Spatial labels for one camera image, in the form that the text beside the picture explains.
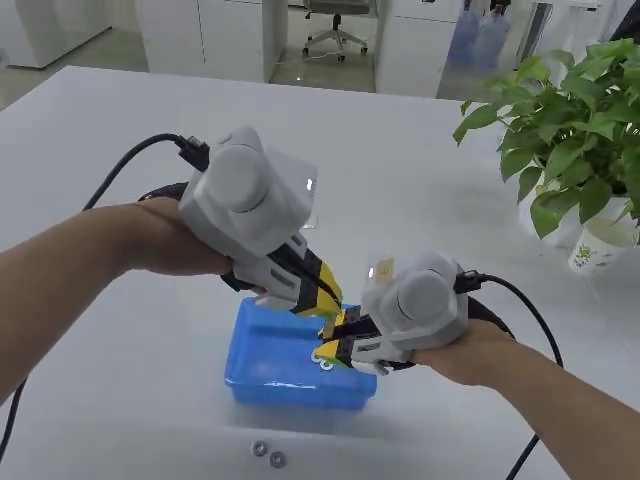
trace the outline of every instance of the blue water jug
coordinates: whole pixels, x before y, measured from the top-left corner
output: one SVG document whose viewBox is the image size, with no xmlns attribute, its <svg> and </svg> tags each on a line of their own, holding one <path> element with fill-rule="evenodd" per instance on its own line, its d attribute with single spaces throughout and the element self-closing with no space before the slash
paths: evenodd
<svg viewBox="0 0 640 480">
<path fill-rule="evenodd" d="M 478 36 L 480 15 L 471 10 L 463 10 L 458 17 L 453 32 L 447 60 L 455 65 L 469 67 L 473 61 L 473 45 Z"/>
<path fill-rule="evenodd" d="M 491 12 L 480 21 L 478 37 L 473 47 L 473 65 L 479 70 L 495 70 L 507 34 L 509 21 L 499 12 Z"/>
</svg>

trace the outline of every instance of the cable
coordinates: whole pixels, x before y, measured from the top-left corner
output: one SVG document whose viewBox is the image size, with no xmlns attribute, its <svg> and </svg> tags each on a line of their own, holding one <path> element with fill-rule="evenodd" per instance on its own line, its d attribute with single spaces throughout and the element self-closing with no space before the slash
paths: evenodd
<svg viewBox="0 0 640 480">
<path fill-rule="evenodd" d="M 107 188 L 109 188 L 109 186 L 113 183 L 113 181 L 116 179 L 116 177 L 125 167 L 125 165 L 127 165 L 127 163 L 129 163 L 131 159 L 133 159 L 133 157 L 138 155 L 141 151 L 143 151 L 144 149 L 150 147 L 155 143 L 160 143 L 160 142 L 173 142 L 182 148 L 184 146 L 185 141 L 186 140 L 179 135 L 174 135 L 172 133 L 161 133 L 160 135 L 154 135 L 153 137 L 149 137 L 143 142 L 140 142 L 138 145 L 136 145 L 127 153 L 125 153 L 125 155 L 120 159 L 120 161 L 116 163 L 116 166 L 113 167 L 113 169 L 111 169 L 111 171 L 109 172 L 109 175 L 107 175 L 107 177 L 104 179 L 102 184 L 98 187 L 96 192 L 91 196 L 87 204 L 82 208 L 82 211 L 84 212 L 85 210 L 90 210 L 95 206 L 98 200 L 100 200 L 100 197 L 104 195 L 104 192 L 107 191 Z"/>
<path fill-rule="evenodd" d="M 562 355 L 560 354 L 560 348 L 558 347 L 558 343 L 556 342 L 556 339 L 553 336 L 553 333 L 551 333 L 551 329 L 549 328 L 549 325 L 547 325 L 547 322 L 545 322 L 544 318 L 542 317 L 538 309 L 533 305 L 531 300 L 529 300 L 527 296 L 524 293 L 522 293 L 522 291 L 518 287 L 516 287 L 514 284 L 507 282 L 503 278 L 496 277 L 495 275 L 480 274 L 480 281 L 493 282 L 493 283 L 497 283 L 498 285 L 502 285 L 503 287 L 511 291 L 511 293 L 516 295 L 522 301 L 522 303 L 526 305 L 526 307 L 529 309 L 531 314 L 538 321 L 538 324 L 540 325 L 540 328 L 544 332 L 545 337 L 547 337 L 547 341 L 551 346 L 551 350 L 553 351 L 553 357 L 556 363 L 561 368 L 564 368 L 564 360 L 562 359 Z M 520 473 L 520 470 L 522 469 L 524 462 L 527 461 L 527 459 L 529 458 L 529 455 L 531 455 L 531 452 L 533 451 L 533 449 L 535 448 L 535 446 L 538 444 L 539 441 L 540 441 L 540 437 L 538 437 L 538 435 L 534 435 L 533 437 L 531 437 L 531 440 L 529 440 L 529 443 L 527 443 L 527 446 L 524 448 L 524 450 L 516 460 L 516 463 L 511 468 L 511 471 L 507 475 L 506 480 L 514 480 L 516 478 L 518 473 Z"/>
<path fill-rule="evenodd" d="M 205 163 L 208 164 L 209 161 L 209 146 L 206 143 L 200 143 L 195 138 L 190 138 L 187 140 L 180 135 L 174 135 L 172 133 L 162 133 L 160 135 L 154 135 L 153 137 L 149 137 L 146 140 L 140 142 L 138 145 L 133 147 L 124 156 L 120 159 L 118 163 L 116 163 L 115 167 L 111 169 L 109 175 L 104 179 L 102 184 L 98 187 L 96 192 L 91 196 L 87 204 L 82 208 L 82 211 L 91 210 L 95 204 L 100 200 L 100 197 L 104 195 L 104 192 L 107 191 L 109 186 L 113 183 L 118 174 L 122 171 L 122 169 L 140 152 L 144 149 L 149 148 L 151 145 L 160 142 L 173 142 L 178 147 L 180 147 L 180 156 L 187 160 L 191 165 L 193 165 L 198 170 L 206 170 Z M 20 398 L 22 397 L 22 392 L 24 392 L 24 387 L 27 383 L 29 377 L 25 378 L 22 383 L 18 386 L 16 391 L 13 393 L 13 397 L 11 398 L 11 406 L 9 407 L 9 414 L 7 415 L 7 423 L 4 427 L 4 433 L 2 435 L 2 441 L 0 441 L 0 463 L 2 463 L 2 459 L 4 458 L 4 454 L 7 451 L 7 446 L 9 445 L 9 441 L 11 440 L 11 434 L 13 433 L 13 425 L 16 421 L 16 416 L 18 414 L 18 407 L 20 406 Z"/>
<path fill-rule="evenodd" d="M 516 295 L 522 301 L 522 303 L 526 305 L 526 307 L 529 309 L 531 314 L 538 321 L 538 324 L 540 325 L 540 328 L 544 332 L 545 337 L 547 337 L 547 341 L 551 346 L 551 350 L 553 351 L 553 357 L 556 363 L 560 367 L 564 368 L 564 361 L 562 360 L 562 355 L 560 354 L 560 348 L 558 347 L 558 343 L 556 342 L 556 339 L 554 338 L 553 333 L 551 333 L 551 329 L 549 329 L 549 325 L 547 325 L 547 322 L 545 322 L 544 318 L 542 318 L 542 315 L 540 315 L 540 312 L 538 311 L 538 309 L 533 305 L 533 303 L 531 303 L 531 300 L 529 300 L 527 296 L 524 293 L 522 293 L 522 291 L 518 287 L 516 287 L 512 283 L 507 282 L 503 278 L 496 277 L 495 275 L 487 275 L 487 274 L 481 273 L 479 274 L 479 280 L 480 282 L 493 282 L 493 283 L 502 285 L 503 287 L 510 290 L 511 293 Z"/>
<path fill-rule="evenodd" d="M 22 397 L 22 392 L 24 391 L 24 387 L 27 384 L 27 379 L 25 378 L 22 383 L 16 388 L 16 391 L 13 393 L 13 398 L 11 399 L 11 407 L 9 407 L 9 415 L 7 416 L 7 424 L 4 427 L 4 434 L 2 435 L 2 442 L 0 442 L 0 463 L 2 463 L 2 459 L 4 458 L 4 453 L 7 451 L 7 446 L 9 445 L 9 440 L 11 440 L 11 433 L 13 432 L 13 424 L 16 422 L 16 415 L 18 414 L 18 407 L 20 406 L 20 397 Z"/>
<path fill-rule="evenodd" d="M 558 347 L 558 343 L 556 342 L 556 339 L 553 336 L 553 333 L 551 333 L 551 329 L 549 328 L 549 325 L 547 325 L 547 322 L 544 320 L 544 318 L 542 317 L 538 309 L 533 305 L 531 300 L 529 300 L 529 298 L 527 298 L 527 296 L 524 293 L 522 293 L 522 291 L 518 287 L 516 287 L 514 284 L 506 281 L 503 278 L 497 277 L 495 275 L 478 273 L 475 270 L 472 270 L 472 271 L 464 272 L 458 275 L 456 277 L 456 282 L 453 288 L 457 293 L 467 293 L 473 290 L 480 290 L 481 285 L 485 282 L 493 282 L 493 283 L 497 283 L 498 285 L 502 285 L 511 293 L 513 293 L 515 296 L 517 296 L 522 303 L 525 304 L 525 306 L 529 309 L 531 314 L 537 320 L 538 324 L 540 325 L 540 328 L 544 332 L 545 337 L 547 337 L 547 341 L 551 346 L 551 350 L 553 351 L 553 357 L 556 363 L 558 364 L 559 367 L 564 368 L 564 360 L 562 359 L 562 355 L 560 354 L 560 348 Z M 531 455 L 531 452 L 533 451 L 533 449 L 535 448 L 535 446 L 538 444 L 539 441 L 540 441 L 540 437 L 538 437 L 538 435 L 534 435 L 533 437 L 531 437 L 531 440 L 529 440 L 529 443 L 527 443 L 527 446 L 524 447 L 524 450 L 516 460 L 516 463 L 511 468 L 511 471 L 507 475 L 506 480 L 514 480 L 516 478 L 516 476 L 522 469 L 524 462 L 527 461 L 527 459 L 529 458 L 529 455 Z"/>
</svg>

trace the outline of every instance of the human arm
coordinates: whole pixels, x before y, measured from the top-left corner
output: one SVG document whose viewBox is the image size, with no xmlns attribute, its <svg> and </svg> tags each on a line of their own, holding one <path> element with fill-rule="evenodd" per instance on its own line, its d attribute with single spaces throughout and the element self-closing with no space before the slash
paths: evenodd
<svg viewBox="0 0 640 480">
<path fill-rule="evenodd" d="M 472 320 L 470 327 L 450 346 L 414 352 L 413 361 L 458 383 L 497 391 L 531 425 L 571 479 L 640 476 L 640 413 L 494 325 Z"/>
<path fill-rule="evenodd" d="M 231 262 L 193 237 L 166 198 L 83 212 L 0 254 L 0 404 L 131 269 L 223 274 Z"/>
</svg>

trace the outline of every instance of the white table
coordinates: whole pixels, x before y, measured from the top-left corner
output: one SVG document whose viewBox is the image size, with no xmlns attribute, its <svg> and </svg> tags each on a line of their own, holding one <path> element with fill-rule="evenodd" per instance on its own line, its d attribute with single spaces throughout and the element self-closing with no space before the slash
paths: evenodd
<svg viewBox="0 0 640 480">
<path fill-rule="evenodd" d="M 0 114 L 0 248 L 75 213 L 149 135 L 213 142 L 250 124 L 265 143 L 320 168 L 318 228 L 306 234 L 348 301 L 359 298 L 370 252 L 449 252 L 518 285 L 548 319 L 568 368 L 640 407 L 637 293 L 622 281 L 633 269 L 594 283 L 596 297 L 562 255 L 518 226 L 496 136 L 470 135 L 458 149 L 458 121 L 449 101 L 69 67 Z M 143 153 L 103 203 L 188 178 L 176 153 L 168 144 Z M 479 297 L 522 341 L 548 352 L 509 293 L 487 286 Z M 0 474 L 496 479 L 530 437 L 493 392 L 420 368 L 381 379 L 357 415 L 240 407 L 223 384 L 239 301 L 215 278 L 132 273 L 115 282 L 31 376 Z M 253 457 L 256 439 L 285 452 L 286 468 Z M 521 475 L 564 478 L 544 448 Z"/>
</svg>

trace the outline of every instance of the right hand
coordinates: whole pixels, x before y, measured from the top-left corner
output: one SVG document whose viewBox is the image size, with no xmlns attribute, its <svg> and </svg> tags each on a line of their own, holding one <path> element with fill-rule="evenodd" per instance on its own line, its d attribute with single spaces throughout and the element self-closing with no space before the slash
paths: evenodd
<svg viewBox="0 0 640 480">
<path fill-rule="evenodd" d="M 469 320 L 469 330 L 450 345 L 415 350 L 411 361 L 462 385 L 490 386 L 505 355 L 521 345 L 493 323 Z"/>
</svg>

